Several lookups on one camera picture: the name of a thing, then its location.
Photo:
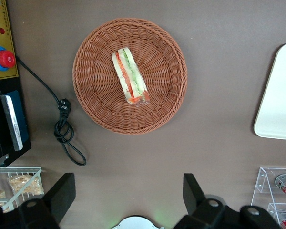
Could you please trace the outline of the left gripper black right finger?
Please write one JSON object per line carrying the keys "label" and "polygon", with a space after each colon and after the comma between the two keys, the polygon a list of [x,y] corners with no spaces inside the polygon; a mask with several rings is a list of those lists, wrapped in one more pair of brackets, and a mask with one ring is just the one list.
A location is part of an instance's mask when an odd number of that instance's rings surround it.
{"label": "left gripper black right finger", "polygon": [[263,208],[243,206],[237,212],[215,198],[207,198],[193,174],[183,177],[183,200],[188,214],[175,229],[279,229]]}

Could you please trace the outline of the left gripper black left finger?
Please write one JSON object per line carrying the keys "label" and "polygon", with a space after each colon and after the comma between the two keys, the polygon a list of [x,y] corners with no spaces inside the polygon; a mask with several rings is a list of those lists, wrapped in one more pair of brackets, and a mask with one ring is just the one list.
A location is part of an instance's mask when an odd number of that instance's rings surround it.
{"label": "left gripper black left finger", "polygon": [[59,229],[75,197],[75,175],[65,173],[42,198],[30,199],[18,208],[21,227]]}

